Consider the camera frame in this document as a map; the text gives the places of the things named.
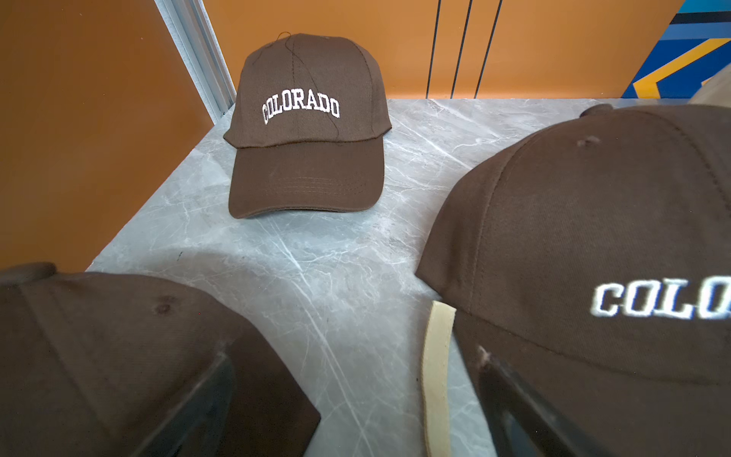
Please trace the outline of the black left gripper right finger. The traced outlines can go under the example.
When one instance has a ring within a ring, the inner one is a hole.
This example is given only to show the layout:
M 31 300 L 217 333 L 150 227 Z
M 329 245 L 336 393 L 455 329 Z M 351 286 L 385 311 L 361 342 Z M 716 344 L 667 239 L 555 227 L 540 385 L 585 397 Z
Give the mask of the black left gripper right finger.
M 478 348 L 478 396 L 499 456 L 609 456 L 510 365 Z

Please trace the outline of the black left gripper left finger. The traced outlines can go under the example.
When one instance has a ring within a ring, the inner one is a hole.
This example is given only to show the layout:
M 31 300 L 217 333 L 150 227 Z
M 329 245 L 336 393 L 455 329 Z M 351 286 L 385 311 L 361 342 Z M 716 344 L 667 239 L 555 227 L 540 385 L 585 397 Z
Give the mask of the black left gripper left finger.
M 217 455 L 230 410 L 233 384 L 233 365 L 230 358 L 220 352 L 131 455 Z

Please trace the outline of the beige cap front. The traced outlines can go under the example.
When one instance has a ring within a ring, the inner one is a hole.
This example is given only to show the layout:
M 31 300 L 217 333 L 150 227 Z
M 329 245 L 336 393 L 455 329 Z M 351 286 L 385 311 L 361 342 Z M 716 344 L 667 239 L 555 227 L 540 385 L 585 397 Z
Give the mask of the beige cap front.
M 433 301 L 426 326 L 421 361 L 426 452 L 431 457 L 451 456 L 448 362 L 455 308 Z

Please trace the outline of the beige cap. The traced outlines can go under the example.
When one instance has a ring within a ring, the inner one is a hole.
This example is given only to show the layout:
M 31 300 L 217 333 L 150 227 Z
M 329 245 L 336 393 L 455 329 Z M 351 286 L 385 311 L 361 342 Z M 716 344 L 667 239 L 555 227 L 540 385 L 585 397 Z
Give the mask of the beige cap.
M 731 107 L 731 64 L 715 74 L 690 98 L 689 104 Z
M 431 457 L 451 456 L 448 362 L 455 308 L 433 301 L 426 326 L 421 361 L 426 452 Z

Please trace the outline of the beige cap back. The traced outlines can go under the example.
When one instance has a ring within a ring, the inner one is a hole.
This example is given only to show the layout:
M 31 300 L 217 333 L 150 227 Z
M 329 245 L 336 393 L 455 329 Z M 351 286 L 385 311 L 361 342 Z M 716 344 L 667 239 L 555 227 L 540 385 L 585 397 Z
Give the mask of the beige cap back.
M 689 104 L 731 107 L 731 64 L 715 74 L 690 98 Z

